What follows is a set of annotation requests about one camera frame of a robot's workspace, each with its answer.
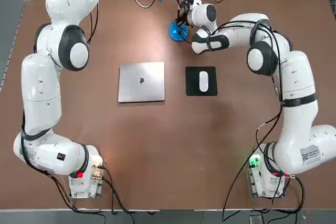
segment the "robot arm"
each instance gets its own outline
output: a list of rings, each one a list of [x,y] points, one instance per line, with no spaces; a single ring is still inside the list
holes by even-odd
[[[197,2],[197,6],[187,10],[186,15],[191,18],[185,22],[187,25],[200,26],[192,38],[195,53],[250,45],[246,60],[248,68],[256,74],[274,75],[277,91],[280,87],[277,45],[279,46],[284,123],[279,140],[270,143],[265,151],[265,155],[275,160],[270,161],[271,168],[286,174],[299,174],[334,158],[336,129],[330,125],[312,127],[318,112],[318,103],[306,54],[293,51],[291,42],[280,33],[273,32],[276,43],[274,37],[270,37],[265,29],[256,30],[255,24],[244,22],[256,23],[261,20],[270,28],[268,17],[264,14],[239,15],[231,20],[233,23],[228,23],[212,35],[214,28],[217,28],[217,25],[212,24],[215,19],[204,18],[209,5]]]
[[[103,165],[103,159],[95,147],[75,143],[52,128],[61,117],[61,70],[80,71],[88,63],[88,43],[78,25],[97,3],[46,0],[51,24],[37,30],[35,53],[22,62],[24,123],[15,138],[14,153],[48,174],[69,175],[73,198],[101,195],[102,171],[98,166]]]

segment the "laptop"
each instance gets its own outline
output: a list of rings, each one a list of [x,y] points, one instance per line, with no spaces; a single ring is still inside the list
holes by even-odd
[[[119,72],[118,102],[164,101],[164,63],[123,64]]]

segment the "computer mouse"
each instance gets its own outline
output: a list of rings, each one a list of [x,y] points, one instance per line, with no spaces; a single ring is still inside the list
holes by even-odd
[[[209,88],[209,76],[208,73],[205,71],[199,72],[200,75],[200,85],[199,85],[199,90],[202,92],[208,91]]]

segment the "table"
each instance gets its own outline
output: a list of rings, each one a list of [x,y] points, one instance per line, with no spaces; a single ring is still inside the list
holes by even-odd
[[[267,14],[273,28],[309,57],[320,109],[315,124],[336,125],[336,23],[328,0],[225,0],[216,8],[218,24],[242,13]],[[129,209],[221,209],[256,144],[256,128],[279,109],[270,78],[248,70],[247,46],[196,55],[187,43],[170,39],[168,27],[175,15],[175,0],[146,10],[133,0],[100,0],[87,68],[61,74],[63,115],[55,132],[97,147]],[[51,179],[13,153],[23,110],[20,65],[32,52],[35,30],[47,22],[45,0],[26,3],[0,94],[0,209],[66,208]],[[81,26],[90,33],[88,17]],[[119,66],[149,61],[165,62],[166,100],[118,104]],[[215,66],[218,96],[187,97],[186,66]],[[281,124],[268,141],[277,139]],[[336,208],[335,165],[332,161],[299,175],[306,188],[305,208]],[[66,177],[62,183],[67,184]],[[110,200],[104,187],[102,199],[80,200],[78,206],[108,209]],[[273,207],[296,208],[299,200],[298,187],[290,187],[287,197],[275,200]],[[256,206],[270,203],[257,200]],[[245,172],[227,207],[251,208]]]

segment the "black mouse pad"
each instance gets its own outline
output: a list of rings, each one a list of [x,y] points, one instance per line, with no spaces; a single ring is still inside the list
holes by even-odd
[[[199,88],[200,72],[208,73],[208,91],[202,92]],[[215,67],[186,67],[185,68],[185,92],[187,96],[210,96],[214,97],[217,93],[217,79]]]

